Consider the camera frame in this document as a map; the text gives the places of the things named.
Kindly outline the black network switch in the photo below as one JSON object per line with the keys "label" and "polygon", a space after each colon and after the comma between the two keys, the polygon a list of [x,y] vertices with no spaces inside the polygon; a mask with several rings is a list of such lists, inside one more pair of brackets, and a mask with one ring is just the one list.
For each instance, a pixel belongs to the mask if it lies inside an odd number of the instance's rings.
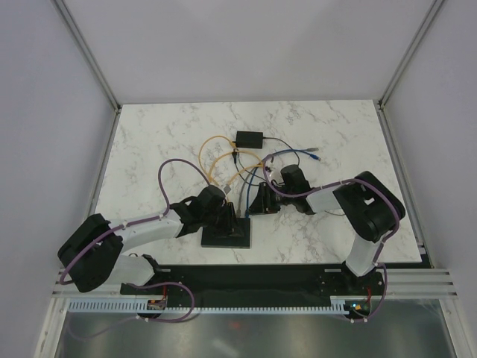
{"label": "black network switch", "polygon": [[205,227],[201,236],[201,247],[249,249],[251,221],[249,218],[238,218],[237,221],[230,232],[216,227]]}

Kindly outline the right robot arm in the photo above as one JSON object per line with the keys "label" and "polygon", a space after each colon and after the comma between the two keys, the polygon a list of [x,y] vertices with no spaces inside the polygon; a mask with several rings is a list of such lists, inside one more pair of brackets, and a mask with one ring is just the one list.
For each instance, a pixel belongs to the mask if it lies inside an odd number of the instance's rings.
{"label": "right robot arm", "polygon": [[297,165],[286,166],[280,175],[281,183],[267,179],[259,184],[252,201],[246,197],[246,214],[278,213],[285,205],[305,215],[341,210],[355,231],[341,285],[350,294],[360,293],[367,286],[367,275],[377,267],[384,244],[405,217],[402,202],[369,171],[317,187],[310,185]]}

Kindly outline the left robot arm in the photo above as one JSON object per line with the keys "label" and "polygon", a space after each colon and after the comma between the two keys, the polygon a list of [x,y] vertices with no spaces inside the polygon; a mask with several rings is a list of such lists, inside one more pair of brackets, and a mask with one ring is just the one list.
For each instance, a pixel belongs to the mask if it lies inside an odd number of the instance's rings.
{"label": "left robot arm", "polygon": [[208,185],[196,196],[168,204],[165,211],[131,219],[107,220],[100,213],[89,216],[57,252],[64,266],[59,284],[90,292],[111,277],[124,281],[119,261],[133,248],[161,239],[175,239],[205,230],[233,232],[236,212],[216,186]]}

